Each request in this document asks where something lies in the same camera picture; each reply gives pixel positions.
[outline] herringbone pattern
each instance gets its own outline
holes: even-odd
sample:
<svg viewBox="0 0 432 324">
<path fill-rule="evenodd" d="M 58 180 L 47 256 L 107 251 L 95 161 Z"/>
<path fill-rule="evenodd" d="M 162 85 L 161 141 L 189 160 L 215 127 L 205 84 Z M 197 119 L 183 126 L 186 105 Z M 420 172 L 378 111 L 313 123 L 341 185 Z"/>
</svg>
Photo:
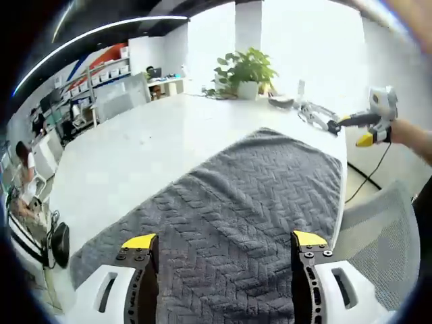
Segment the herringbone pattern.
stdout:
<svg viewBox="0 0 432 324">
<path fill-rule="evenodd" d="M 81 284 L 124 241 L 160 236 L 159 323 L 292 323 L 290 232 L 330 239 L 340 162 L 262 129 L 166 187 L 72 260 Z"/>
</svg>

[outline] white pillar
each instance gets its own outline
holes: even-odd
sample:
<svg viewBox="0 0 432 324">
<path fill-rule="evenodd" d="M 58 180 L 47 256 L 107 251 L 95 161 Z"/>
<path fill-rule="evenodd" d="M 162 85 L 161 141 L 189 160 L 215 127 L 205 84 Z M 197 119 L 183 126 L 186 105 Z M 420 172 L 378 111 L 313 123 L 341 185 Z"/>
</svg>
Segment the white pillar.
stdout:
<svg viewBox="0 0 432 324">
<path fill-rule="evenodd" d="M 249 47 L 261 50 L 261 0 L 236 4 L 236 50 L 246 52 Z"/>
</svg>

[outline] green plant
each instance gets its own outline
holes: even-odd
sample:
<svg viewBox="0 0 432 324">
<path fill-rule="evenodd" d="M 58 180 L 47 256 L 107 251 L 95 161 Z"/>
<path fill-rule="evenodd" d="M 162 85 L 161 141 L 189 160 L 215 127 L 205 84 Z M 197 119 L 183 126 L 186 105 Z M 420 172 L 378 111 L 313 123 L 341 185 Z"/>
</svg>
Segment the green plant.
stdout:
<svg viewBox="0 0 432 324">
<path fill-rule="evenodd" d="M 277 72 L 270 68 L 269 56 L 252 47 L 246 53 L 227 53 L 224 59 L 218 58 L 217 63 L 220 66 L 214 71 L 218 75 L 218 80 L 212 82 L 223 84 L 224 88 L 204 89 L 203 92 L 209 97 L 236 96 L 241 82 L 252 81 L 260 86 L 268 84 L 273 88 L 271 79 L 277 76 Z"/>
</svg>

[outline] gray blanket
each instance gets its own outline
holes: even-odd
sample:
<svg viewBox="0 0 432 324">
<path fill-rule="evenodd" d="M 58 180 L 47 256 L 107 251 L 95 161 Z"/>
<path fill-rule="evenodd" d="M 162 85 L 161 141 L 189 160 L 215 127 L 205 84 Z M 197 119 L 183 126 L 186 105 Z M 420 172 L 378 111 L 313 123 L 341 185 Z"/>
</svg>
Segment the gray blanket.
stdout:
<svg viewBox="0 0 432 324">
<path fill-rule="evenodd" d="M 292 323 L 290 232 L 330 239 L 341 163 L 261 129 L 168 185 L 71 259 L 75 286 L 156 232 L 158 323 Z"/>
</svg>

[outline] ceiling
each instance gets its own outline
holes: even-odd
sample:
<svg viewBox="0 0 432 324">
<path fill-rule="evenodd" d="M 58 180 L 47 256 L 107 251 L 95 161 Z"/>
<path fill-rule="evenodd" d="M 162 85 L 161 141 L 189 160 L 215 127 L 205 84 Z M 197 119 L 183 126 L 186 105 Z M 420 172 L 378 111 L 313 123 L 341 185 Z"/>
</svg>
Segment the ceiling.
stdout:
<svg viewBox="0 0 432 324">
<path fill-rule="evenodd" d="M 249 2 L 253 0 L 236 0 Z M 350 0 L 336 0 L 350 3 Z M 12 97 L 20 80 L 44 57 L 62 44 L 97 27 L 145 16 L 186 16 L 188 18 L 211 7 L 230 0 L 44 0 L 29 1 L 23 6 L 19 1 L 10 10 L 3 30 L 15 27 L 6 35 L 12 54 L 5 66 L 7 84 L 3 87 L 1 121 L 6 122 L 20 105 L 45 80 L 61 68 L 81 58 L 83 55 L 127 42 L 139 36 L 164 36 L 187 20 L 152 20 L 123 24 L 88 35 L 54 55 L 33 73 Z"/>
</svg>

